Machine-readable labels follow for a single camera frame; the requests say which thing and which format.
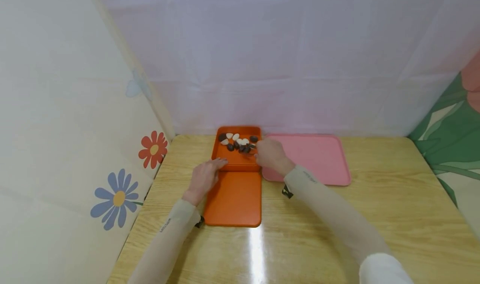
wrist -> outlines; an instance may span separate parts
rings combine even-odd
[[[295,163],[291,161],[288,157],[283,158],[278,161],[275,171],[280,174],[282,177],[285,177],[290,171],[295,168]]]
[[[197,207],[203,199],[203,194],[196,192],[192,189],[187,189],[181,197],[184,201],[189,202],[193,206]]]

person's left hand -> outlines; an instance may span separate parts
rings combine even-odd
[[[192,180],[182,199],[198,206],[203,197],[218,182],[218,170],[228,164],[226,158],[217,158],[204,162],[193,169]]]

white wall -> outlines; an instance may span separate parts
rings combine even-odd
[[[1,283],[105,283],[159,167],[141,67],[93,1],[0,0]]]
[[[407,135],[480,49],[478,0],[103,0],[176,132]]]

pebble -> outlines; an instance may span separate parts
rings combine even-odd
[[[221,141],[224,141],[225,139],[227,139],[227,135],[225,133],[221,133],[219,136],[218,136],[218,141],[221,142]]]

sleeve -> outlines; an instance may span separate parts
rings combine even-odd
[[[360,265],[360,284],[413,284],[400,262],[388,254],[373,254]]]
[[[129,284],[166,283],[181,246],[201,217],[195,206],[180,199],[160,228],[130,277]]]
[[[303,201],[347,246],[358,265],[371,254],[390,253],[375,227],[305,168],[297,165],[285,176],[285,183],[290,195],[294,194]]]

